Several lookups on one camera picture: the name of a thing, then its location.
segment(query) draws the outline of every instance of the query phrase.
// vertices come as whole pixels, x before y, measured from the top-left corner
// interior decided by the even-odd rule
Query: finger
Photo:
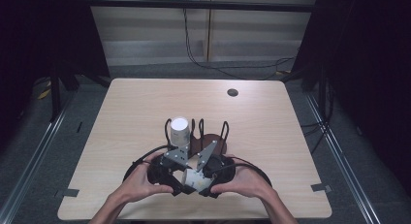
[[[168,185],[155,185],[152,187],[153,194],[156,193],[173,193],[174,190]]]
[[[211,193],[232,192],[233,191],[233,186],[230,182],[220,183],[220,184],[216,184],[216,185],[212,186],[210,191],[211,191]]]

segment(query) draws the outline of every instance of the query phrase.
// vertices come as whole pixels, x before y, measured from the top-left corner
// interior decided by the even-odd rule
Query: white cup
[[[177,147],[184,147],[190,144],[190,128],[188,120],[182,116],[172,119],[171,123],[171,144]]]
[[[197,192],[201,192],[211,185],[212,179],[204,177],[203,171],[197,173],[196,170],[186,169],[182,176],[181,183],[196,189]]]

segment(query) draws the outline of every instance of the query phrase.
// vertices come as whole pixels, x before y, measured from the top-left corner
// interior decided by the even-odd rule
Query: dark floor
[[[252,80],[274,75],[272,68],[224,71]],[[188,63],[112,67],[111,76],[113,78],[233,79],[217,70],[202,69]],[[269,79],[278,80],[280,77],[280,75],[274,75]],[[62,223],[57,217],[62,199],[54,195],[57,190],[68,187],[107,92],[106,88],[88,79],[79,78],[79,80],[79,91],[76,92],[74,100],[69,105],[65,118],[31,182],[13,223]],[[7,150],[0,156],[0,204],[4,204],[12,192],[48,127],[51,114],[50,97],[47,96],[43,100],[36,99],[44,86],[45,84],[42,83],[33,88],[31,103],[22,119],[19,120],[19,129],[9,142]],[[286,83],[286,87],[300,124],[315,123],[306,94],[301,91],[300,80],[292,80]],[[334,106],[331,128],[363,186],[365,194],[372,202],[381,223],[411,223],[410,198],[375,155],[369,141],[358,134],[356,125],[339,107],[337,101]],[[304,127],[302,131],[307,133],[313,128]],[[308,147],[314,147],[321,135],[321,131],[308,135],[306,137]],[[300,219],[299,223],[366,223],[326,141],[320,142],[313,154],[313,159],[321,180],[332,188],[332,192],[328,193],[332,216],[327,219]]]

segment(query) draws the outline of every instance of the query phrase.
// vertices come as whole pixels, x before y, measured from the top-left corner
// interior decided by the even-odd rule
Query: metal rail
[[[51,142],[57,133],[58,128],[61,125],[61,122],[64,119],[66,114],[66,110],[70,103],[72,102],[75,96],[75,92],[70,92],[68,100],[64,105],[61,113],[52,121],[48,128],[43,135],[42,140],[37,146],[36,151],[34,152],[33,156],[31,157],[29,163],[27,164],[24,172],[22,173],[21,177],[18,179],[18,182],[13,189],[12,193],[7,198],[6,202],[2,206],[0,210],[0,223],[2,224],[9,224],[12,223],[21,202],[24,199],[25,194],[27,193],[34,176],[36,175],[37,171],[39,170],[46,153],[51,145]]]
[[[318,111],[318,104],[315,98],[312,95],[307,95],[307,100],[311,110],[314,113],[316,120],[319,123],[324,123],[323,117]],[[351,169],[351,166],[348,163],[347,158],[345,157],[344,152],[342,151],[338,141],[336,140],[335,135],[332,132],[332,129],[327,128],[324,124],[320,125],[321,130],[323,131],[324,136],[326,137],[327,143],[329,144],[330,150],[335,158],[335,161],[339,169],[341,170],[345,178],[345,181],[347,182],[348,187],[350,188],[354,196],[354,199],[356,200],[357,205],[359,206],[360,211],[364,216],[366,223],[380,224],[381,222],[377,216],[377,213],[375,212],[375,209],[371,201],[366,196],[362,186],[360,185],[360,182],[357,180],[356,175]]]
[[[320,9],[315,5],[271,4],[271,3],[242,3],[219,1],[188,1],[188,0],[36,0],[40,4],[87,5],[93,7],[125,7],[125,8],[169,8],[169,9],[212,9],[312,13]]]

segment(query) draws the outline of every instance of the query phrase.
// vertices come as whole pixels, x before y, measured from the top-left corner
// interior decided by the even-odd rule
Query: black cable
[[[247,79],[241,78],[241,77],[238,77],[238,76],[235,76],[235,75],[232,75],[232,74],[230,74],[230,73],[227,73],[227,72],[225,72],[225,71],[222,71],[222,69],[243,69],[243,68],[262,69],[262,68],[275,67],[275,72],[274,72],[274,73],[272,73],[271,75],[269,75],[269,76],[267,76],[267,77],[265,77],[265,78],[259,79],[259,80],[268,80],[269,78],[275,76],[275,73],[277,72],[277,69],[278,69],[278,66],[279,66],[279,65],[284,64],[284,63],[286,63],[287,61],[296,58],[295,56],[294,56],[294,57],[280,58],[280,59],[276,60],[274,64],[265,65],[265,66],[224,66],[224,67],[212,67],[212,66],[202,65],[202,64],[200,64],[199,62],[196,61],[196,59],[195,59],[194,56],[193,56],[193,52],[191,51],[190,37],[189,37],[189,34],[188,34],[188,27],[187,27],[187,25],[188,25],[188,24],[187,24],[187,10],[186,10],[186,9],[183,9],[183,13],[184,13],[185,45],[186,45],[187,55],[188,55],[188,58],[190,59],[190,61],[193,62],[195,65],[197,65],[197,66],[199,66],[199,67],[202,67],[202,68],[205,68],[205,69],[210,69],[210,70],[216,70],[216,71],[219,71],[220,73],[223,73],[223,74],[225,74],[225,75],[227,75],[227,76],[230,76],[230,77],[233,77],[233,78],[236,78],[236,79],[239,79],[239,80],[247,80]]]
[[[221,167],[219,169],[213,170],[213,171],[209,172],[209,174],[213,175],[213,174],[215,174],[219,171],[223,171],[223,170],[226,170],[226,169],[229,169],[229,168],[232,168],[232,167],[235,167],[235,168],[236,167],[246,167],[246,168],[249,168],[251,170],[254,170],[258,175],[260,175],[269,184],[269,186],[272,187],[272,184],[271,184],[271,181],[269,180],[269,177],[261,169],[254,166],[253,164],[248,164],[248,163],[231,164],[231,165],[227,165],[227,166]]]
[[[314,134],[315,132],[317,132],[319,129],[321,129],[321,128],[320,128],[320,125],[317,125],[317,126],[315,126],[315,128],[313,128],[312,130],[310,130],[310,131],[308,131],[308,132],[305,132],[305,133],[304,133],[304,136],[307,137],[307,136],[309,136],[309,135],[312,135],[312,134]]]
[[[45,78],[42,78],[42,79],[37,80],[37,81],[33,84],[33,86],[37,86],[37,85],[42,84],[42,83],[47,82],[47,81],[50,81],[50,77],[45,77]]]
[[[139,161],[143,162],[143,159],[146,158],[148,155],[150,155],[150,154],[152,154],[152,153],[154,153],[155,151],[158,151],[158,150],[160,150],[160,149],[164,149],[164,148],[170,148],[170,146],[169,146],[169,145],[161,145],[161,146],[158,146],[158,147],[156,147],[156,148],[153,148],[153,149],[151,149],[150,151],[148,151],[145,155],[143,155],[143,156],[142,156],[139,160],[137,160],[136,162],[139,162]]]
[[[335,97],[335,91],[332,89],[332,86],[330,84],[330,82],[328,81],[328,100],[330,102],[330,106],[329,106],[329,113],[327,114],[327,116],[325,116],[325,120],[323,122],[320,122],[320,125],[323,125],[323,134],[321,135],[320,139],[317,141],[317,144],[314,145],[314,147],[311,149],[310,153],[311,155],[315,152],[315,150],[317,149],[318,145],[320,144],[321,140],[323,140],[324,136],[327,134],[329,128],[330,128],[330,122],[332,119],[332,114],[333,114],[333,105],[334,105],[334,97]]]
[[[310,151],[311,155],[315,152],[315,150],[317,149],[318,145],[320,145],[321,140],[323,140],[324,136],[326,135],[326,133],[327,133],[327,127],[326,127],[326,129],[324,130],[323,134],[321,135],[320,139],[317,141],[317,144],[314,145],[314,148],[311,149],[311,151]]]

